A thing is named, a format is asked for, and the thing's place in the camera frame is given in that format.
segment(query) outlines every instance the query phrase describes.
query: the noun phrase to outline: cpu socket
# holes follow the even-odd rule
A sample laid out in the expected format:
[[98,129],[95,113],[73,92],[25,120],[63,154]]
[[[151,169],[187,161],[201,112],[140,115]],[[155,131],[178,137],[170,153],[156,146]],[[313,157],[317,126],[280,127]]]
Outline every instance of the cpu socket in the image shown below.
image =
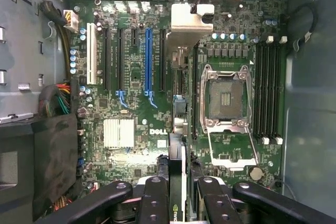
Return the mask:
[[251,75],[239,71],[215,71],[207,64],[200,86],[200,117],[204,133],[246,133],[251,122]]

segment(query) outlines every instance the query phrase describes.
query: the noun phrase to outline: dell logo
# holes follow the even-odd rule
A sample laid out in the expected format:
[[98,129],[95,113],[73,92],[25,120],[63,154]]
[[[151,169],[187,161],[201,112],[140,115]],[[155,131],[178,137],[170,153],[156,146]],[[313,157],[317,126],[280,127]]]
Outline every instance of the dell logo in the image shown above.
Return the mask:
[[149,129],[150,135],[168,135],[166,129]]

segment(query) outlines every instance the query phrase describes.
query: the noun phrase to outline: green wire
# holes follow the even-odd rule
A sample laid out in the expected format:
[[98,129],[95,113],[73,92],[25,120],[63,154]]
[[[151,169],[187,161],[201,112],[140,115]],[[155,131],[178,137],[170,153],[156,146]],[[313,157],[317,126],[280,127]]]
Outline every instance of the green wire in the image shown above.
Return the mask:
[[69,111],[68,111],[67,107],[64,105],[63,100],[62,100],[61,97],[58,97],[58,101],[59,101],[59,104],[61,105],[63,113],[64,114],[69,114]]

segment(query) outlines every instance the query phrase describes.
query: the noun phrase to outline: gray metal case wall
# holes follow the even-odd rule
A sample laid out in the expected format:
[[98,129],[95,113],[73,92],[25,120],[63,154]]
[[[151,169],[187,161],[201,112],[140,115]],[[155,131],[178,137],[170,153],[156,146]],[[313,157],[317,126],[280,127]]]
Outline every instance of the gray metal case wall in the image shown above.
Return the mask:
[[[0,86],[0,119],[9,114],[37,113],[39,74],[44,85],[61,82],[65,76],[61,43],[57,39],[45,41],[49,36],[48,19],[38,11],[42,0],[0,0],[0,27],[6,29],[6,43],[0,44],[0,69],[7,71]],[[63,8],[61,0],[53,1]],[[40,43],[43,42],[43,54]],[[19,83],[30,83],[29,91],[19,91]]]

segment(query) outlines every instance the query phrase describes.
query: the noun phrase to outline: motherboard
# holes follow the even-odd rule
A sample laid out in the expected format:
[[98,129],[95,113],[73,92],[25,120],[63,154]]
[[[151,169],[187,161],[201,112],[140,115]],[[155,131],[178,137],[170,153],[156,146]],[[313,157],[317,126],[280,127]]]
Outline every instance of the motherboard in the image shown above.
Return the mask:
[[280,173],[287,1],[214,4],[212,33],[177,70],[166,53],[172,4],[72,3],[85,184],[156,175],[181,101],[187,153],[205,175],[268,185]]

